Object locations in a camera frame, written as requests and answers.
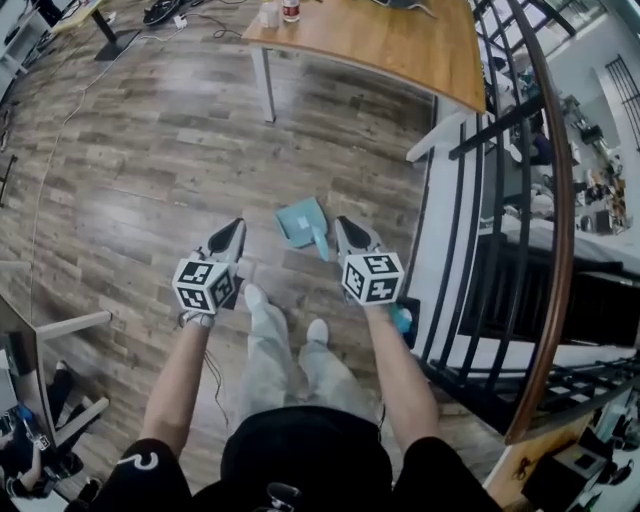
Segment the white wall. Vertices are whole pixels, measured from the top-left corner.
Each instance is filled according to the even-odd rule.
[[[594,115],[594,121],[601,124],[603,131],[616,132],[625,164],[627,213],[633,217],[634,225],[622,235],[607,237],[605,243],[640,257],[640,173],[637,172],[640,153],[636,151],[627,114],[605,67],[618,56],[640,85],[640,41],[616,13],[610,12],[550,54],[548,63],[558,91],[574,95],[581,106],[585,106],[585,113]],[[611,117],[596,119],[596,113],[604,109],[605,103]]]
[[[609,147],[616,148],[620,145],[618,129],[604,92],[589,103],[580,105],[580,110],[591,122],[597,123],[602,128],[602,134]]]
[[[640,42],[615,14],[605,14],[562,44],[547,57],[558,90],[573,94],[583,104],[602,95],[594,67],[602,67],[621,55],[636,83],[640,83]]]

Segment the leg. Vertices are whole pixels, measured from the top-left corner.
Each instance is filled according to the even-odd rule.
[[[460,127],[460,124],[466,119],[466,112],[454,112],[440,121],[429,133],[422,137],[422,140],[416,143],[416,145],[409,150],[407,153],[407,160],[409,162],[415,162],[435,146],[438,140],[447,140],[451,130],[457,130]]]
[[[284,407],[294,400],[293,357],[287,322],[264,292],[255,285],[245,288],[251,311],[247,364],[242,373],[238,424],[249,416]]]
[[[79,316],[71,320],[64,320],[54,324],[36,327],[36,338],[38,342],[59,338],[65,334],[71,334],[75,331],[81,331],[93,327],[94,325],[106,324],[111,321],[111,313],[108,311],[100,311],[92,315]]]
[[[251,58],[253,59],[253,69],[256,72],[258,94],[260,94],[260,104],[262,105],[264,119],[273,123],[276,120],[276,113],[273,108],[273,91],[271,90],[271,73],[269,71],[267,49],[262,46],[252,47]]]
[[[73,389],[73,375],[61,363],[56,365],[56,373],[53,376],[53,382],[47,386],[47,396],[49,398],[49,410],[51,411],[51,421],[53,426],[58,424],[60,414],[64,408],[64,404],[69,398],[69,393]]]
[[[98,416],[107,407],[109,407],[109,400],[106,398],[101,398],[88,409],[85,409],[82,405],[76,407],[73,411],[76,414],[73,417],[70,416],[64,427],[55,433],[58,450],[67,449],[67,451],[70,451],[80,436],[98,419]]]
[[[62,11],[51,0],[40,0],[37,9],[50,27],[53,27],[62,18]]]
[[[87,483],[80,491],[80,494],[78,494],[76,500],[82,501],[83,503],[86,503],[88,505],[94,500],[99,490],[100,480],[98,480],[97,478],[89,478],[87,480]]]
[[[376,423],[364,390],[349,368],[329,351],[328,342],[327,323],[320,319],[311,322],[307,344],[300,351],[300,366],[309,379],[309,404],[338,409]]]

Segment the cable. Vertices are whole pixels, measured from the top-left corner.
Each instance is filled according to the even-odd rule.
[[[216,404],[218,404],[218,407],[220,408],[220,412],[222,412],[222,416],[224,416],[225,427],[228,433],[229,432],[229,416],[227,416],[227,412],[224,410],[224,407],[222,407],[222,404],[218,400],[218,396],[220,395],[220,390],[224,385],[224,376],[222,375],[222,371],[220,370],[220,368],[216,366],[216,363],[217,363],[216,358],[213,356],[211,352],[209,352],[209,350],[205,351],[204,359],[205,359],[205,362],[207,363],[207,366],[209,367],[209,370],[213,374],[213,378],[216,380],[216,383],[218,386],[216,389],[216,393],[214,395],[214,400],[216,401]]]
[[[244,3],[244,2],[246,2],[246,0],[242,0],[241,2],[237,2],[237,3],[242,4],[242,3]],[[182,16],[183,16],[184,18],[189,18],[189,17],[191,17],[191,16],[198,16],[199,18],[205,18],[205,19],[207,19],[207,20],[215,21],[215,22],[216,22],[218,25],[220,25],[222,28],[221,28],[221,29],[216,30],[216,31],[213,33],[213,38],[214,38],[214,39],[220,39],[221,37],[224,37],[224,35],[225,35],[227,32],[230,32],[231,34],[235,34],[235,35],[237,35],[237,36],[242,37],[242,34],[241,34],[240,32],[236,32],[235,30],[232,30],[232,29],[230,29],[230,28],[227,28],[227,26],[226,26],[224,23],[222,23],[220,20],[215,19],[213,16],[208,16],[208,15],[206,15],[206,14],[200,14],[200,13],[197,13],[197,12],[194,12],[194,13],[191,13],[191,14],[183,14]]]
[[[40,216],[40,201],[42,200],[42,192],[44,190],[44,183],[47,180],[47,176],[49,175],[49,171],[51,170],[51,162],[53,161],[53,157],[56,154],[56,150],[58,149],[58,144],[60,143],[60,137],[62,136],[62,132],[64,130],[64,127],[67,125],[67,123],[73,118],[73,116],[75,116],[80,109],[82,108],[82,106],[84,105],[84,101],[87,97],[87,91],[93,87],[96,82],[98,82],[98,80],[100,80],[104,75],[107,74],[107,72],[113,67],[113,65],[118,62],[118,60],[120,60],[120,57],[122,57],[125,53],[127,53],[127,51],[129,51],[131,48],[133,48],[134,45],[138,44],[140,41],[142,41],[143,39],[155,39],[157,41],[160,41],[161,43],[166,43],[168,41],[171,41],[171,39],[173,39],[175,36],[177,36],[180,32],[182,32],[184,30],[184,27],[181,29],[178,29],[176,32],[174,32],[172,35],[170,35],[169,37],[165,38],[165,39],[161,39],[157,36],[141,36],[136,38],[129,46],[127,46],[122,53],[120,53],[120,55],[118,55],[113,61],[111,61],[109,63],[109,65],[102,71],[102,73],[100,73],[95,79],[93,79],[89,85],[87,85],[85,88],[82,89],[82,97],[80,98],[80,103],[78,104],[78,106],[76,107],[76,109],[71,113],[71,115],[69,115],[64,122],[62,123],[62,125],[60,126],[60,131],[58,132],[58,136],[56,137],[56,141],[53,144],[53,149],[51,150],[51,154],[49,155],[49,159],[47,160],[47,167],[45,168],[44,174],[42,176],[42,181],[40,182],[40,188],[38,190],[38,194],[36,196],[36,214],[35,214],[35,219],[33,221],[33,239],[32,239],[32,244],[31,244],[31,277],[29,279],[29,320],[31,322],[33,322],[33,275],[35,273],[35,261],[36,261],[36,235],[38,233],[38,218]]]
[[[178,315],[178,326],[180,327],[185,326],[184,319],[185,319],[186,313],[188,313],[188,311],[183,311]],[[220,370],[220,367],[222,365],[218,362],[215,356],[211,352],[209,352],[208,349],[205,350],[205,353],[204,353],[204,362],[207,365],[207,368],[209,368],[209,371],[211,372],[211,374],[213,375],[214,380],[216,381],[216,392],[213,396],[213,399],[216,401],[216,404],[218,405],[220,412],[222,412],[222,416],[224,417],[224,422],[225,422],[225,426],[228,434],[229,423],[230,423],[229,416],[227,414],[227,411],[225,411],[224,407],[222,407],[220,400],[218,399],[218,397],[220,396],[220,391],[224,386],[224,375],[222,375],[222,370]]]

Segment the desk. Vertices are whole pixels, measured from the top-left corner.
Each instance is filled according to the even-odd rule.
[[[22,34],[24,34],[25,30],[27,30],[27,28],[31,27],[31,22],[34,19],[42,19],[40,14],[38,13],[38,11],[36,9],[33,9],[29,14],[27,14],[27,16],[23,20],[21,20],[20,28],[18,29],[18,32],[16,33],[16,35],[13,36],[13,39],[9,42],[9,44],[7,46],[4,47],[4,49],[0,50],[0,59],[6,59],[7,61],[9,61],[16,68],[16,70],[21,71],[25,75],[28,73],[28,71],[22,65],[21,61],[24,60],[24,58],[26,57],[26,54],[25,55],[21,55],[20,57],[14,57],[11,54],[11,49],[15,45],[16,41],[20,40],[20,38],[22,37]],[[44,23],[44,21],[41,23],[41,26],[47,26],[48,27],[48,25],[46,23]],[[33,46],[29,46],[28,47],[28,51],[31,51],[32,48],[33,48]]]
[[[251,46],[266,121],[276,115],[267,49],[309,53],[367,69],[452,100],[461,112],[484,113],[478,36],[466,0],[431,0],[421,10],[390,9],[371,0],[307,0],[300,21],[275,29],[253,20]]]
[[[484,482],[484,488],[500,508],[507,508],[524,500],[521,494],[524,484],[533,473],[540,458],[563,446],[580,439],[591,421],[589,413],[572,423],[546,434],[507,446],[502,457],[496,463],[495,468]],[[522,461],[528,459],[531,464],[525,471],[516,477],[521,471]]]
[[[102,2],[104,2],[104,0],[91,0],[87,5],[81,5],[71,16],[66,19],[63,18],[56,23],[52,32],[54,34],[60,34],[61,32],[71,30],[82,25],[86,19],[91,16],[108,41],[95,56],[94,60],[112,61],[127,49],[140,31],[120,30],[114,34],[98,9]]]
[[[28,263],[0,262],[2,271],[28,268]],[[111,313],[101,311],[43,327],[34,327],[0,295],[0,326],[2,334],[9,334],[8,337],[4,337],[6,346],[0,349],[5,348],[11,354],[9,368],[16,396],[18,401],[34,414],[41,433],[47,437],[54,448],[104,411],[109,405],[109,400],[101,398],[73,421],[56,431],[49,410],[41,345],[47,340],[107,323],[110,320]]]

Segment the wooden handrail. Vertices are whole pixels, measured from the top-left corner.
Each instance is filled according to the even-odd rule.
[[[571,156],[567,131],[555,87],[542,48],[524,11],[517,0],[507,0],[507,2],[522,33],[540,94],[544,99],[549,136],[553,145],[552,169],[555,185],[551,292],[542,336],[534,349],[524,391],[505,435],[506,443],[513,444],[522,439],[529,428],[542,399],[553,358],[560,342],[571,287],[575,228]]]

